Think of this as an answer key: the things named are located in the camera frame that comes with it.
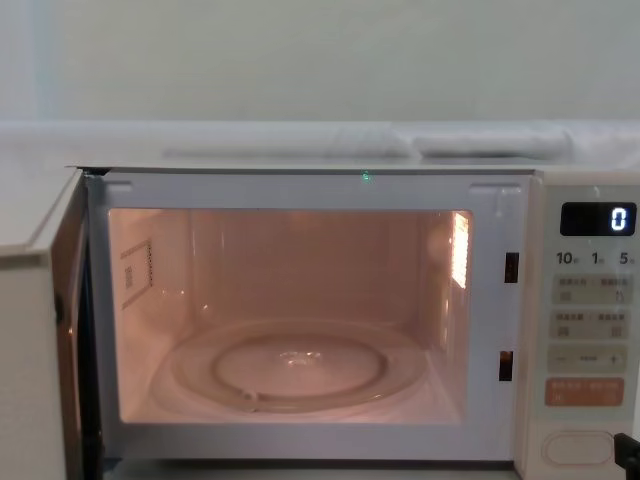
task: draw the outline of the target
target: white microwave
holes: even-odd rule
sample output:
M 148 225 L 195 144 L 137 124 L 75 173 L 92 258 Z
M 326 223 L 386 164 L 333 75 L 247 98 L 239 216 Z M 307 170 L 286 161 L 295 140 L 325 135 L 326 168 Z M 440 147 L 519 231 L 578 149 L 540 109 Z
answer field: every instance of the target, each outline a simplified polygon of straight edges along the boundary
M 623 478 L 613 435 L 633 433 L 640 354 L 629 144 L 614 132 L 603 148 L 588 125 L 437 128 L 6 127 L 5 165 L 47 176 L 11 190 L 35 199 L 24 218 L 5 215 L 0 398 L 16 441 L 0 464 L 50 479 L 97 475 L 102 457 Z M 581 154 L 594 135 L 626 165 Z

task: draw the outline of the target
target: white wall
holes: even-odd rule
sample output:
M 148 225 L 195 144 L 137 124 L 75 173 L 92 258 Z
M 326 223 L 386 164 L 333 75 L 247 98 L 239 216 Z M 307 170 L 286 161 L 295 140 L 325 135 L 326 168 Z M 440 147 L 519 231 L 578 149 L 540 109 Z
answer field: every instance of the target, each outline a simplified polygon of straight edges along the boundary
M 640 112 L 637 0 L 22 1 L 29 2 L 45 117 Z
M 30 5 L 0 0 L 0 120 L 36 115 Z

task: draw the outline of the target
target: button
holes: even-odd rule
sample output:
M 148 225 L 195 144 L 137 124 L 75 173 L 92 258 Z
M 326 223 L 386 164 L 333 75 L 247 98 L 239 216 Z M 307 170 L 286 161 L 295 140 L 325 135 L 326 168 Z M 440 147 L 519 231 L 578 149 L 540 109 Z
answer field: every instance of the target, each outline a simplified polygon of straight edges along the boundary
M 545 383 L 548 407 L 619 407 L 623 399 L 623 378 L 553 377 Z
M 555 275 L 556 304 L 628 305 L 633 300 L 632 275 Z
M 603 340 L 628 337 L 628 310 L 557 309 L 549 318 L 549 336 L 558 340 Z
M 558 432 L 545 439 L 542 458 L 553 466 L 604 465 L 613 460 L 613 437 L 599 431 Z
M 624 373 L 627 347 L 623 345 L 552 345 L 547 351 L 551 373 Z

